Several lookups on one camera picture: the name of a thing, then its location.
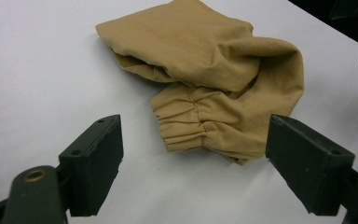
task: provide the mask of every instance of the black object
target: black object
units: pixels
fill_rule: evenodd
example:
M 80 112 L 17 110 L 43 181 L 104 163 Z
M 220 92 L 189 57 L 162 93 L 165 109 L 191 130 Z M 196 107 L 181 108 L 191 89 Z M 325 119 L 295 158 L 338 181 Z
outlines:
M 289 0 L 358 42 L 358 0 Z
M 272 115 L 266 156 L 309 213 L 358 223 L 358 173 L 354 155 L 296 119 Z
M 66 223 L 98 214 L 123 158 L 120 116 L 99 119 L 60 156 L 60 165 L 19 174 L 0 202 L 0 223 Z

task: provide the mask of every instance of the khaki garment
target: khaki garment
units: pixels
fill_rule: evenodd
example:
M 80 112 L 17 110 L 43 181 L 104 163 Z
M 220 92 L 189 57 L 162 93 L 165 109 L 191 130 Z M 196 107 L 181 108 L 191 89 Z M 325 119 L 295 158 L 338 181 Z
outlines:
M 292 44 L 254 37 L 249 22 L 199 0 L 174 0 L 96 26 L 125 70 L 171 82 L 151 100 L 169 151 L 206 147 L 239 164 L 265 153 L 269 117 L 301 97 Z

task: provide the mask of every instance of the brown cloth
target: brown cloth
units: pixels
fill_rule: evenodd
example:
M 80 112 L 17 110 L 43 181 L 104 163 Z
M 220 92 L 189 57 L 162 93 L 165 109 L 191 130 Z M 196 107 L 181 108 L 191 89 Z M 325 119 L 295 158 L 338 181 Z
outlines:
M 249 22 L 199 0 L 174 0 L 96 26 L 123 69 L 172 82 L 151 105 L 169 151 L 206 147 L 239 164 L 264 155 L 271 114 L 301 97 L 292 44 L 254 37 Z

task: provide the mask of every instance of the folded clothing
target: folded clothing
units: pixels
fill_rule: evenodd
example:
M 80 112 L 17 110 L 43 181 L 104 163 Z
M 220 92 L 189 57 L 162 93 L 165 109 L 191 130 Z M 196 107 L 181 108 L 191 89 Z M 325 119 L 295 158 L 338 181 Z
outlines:
M 249 22 L 174 0 L 96 26 L 120 66 L 171 82 L 151 100 L 169 151 L 206 147 L 239 164 L 264 155 L 269 117 L 304 90 L 300 51 Z

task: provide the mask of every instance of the tabletop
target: tabletop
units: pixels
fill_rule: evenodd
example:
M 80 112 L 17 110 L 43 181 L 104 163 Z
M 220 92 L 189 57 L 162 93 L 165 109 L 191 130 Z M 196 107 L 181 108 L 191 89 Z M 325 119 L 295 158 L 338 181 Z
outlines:
M 69 223 L 341 223 L 308 214 L 266 158 L 240 166 L 207 150 L 169 153 L 149 100 L 165 85 L 123 71 L 95 25 L 168 3 L 0 0 L 0 201 L 12 179 L 119 114 L 124 160 L 96 217 Z M 291 117 L 356 155 L 358 43 L 284 0 L 202 0 L 296 45 L 305 92 Z

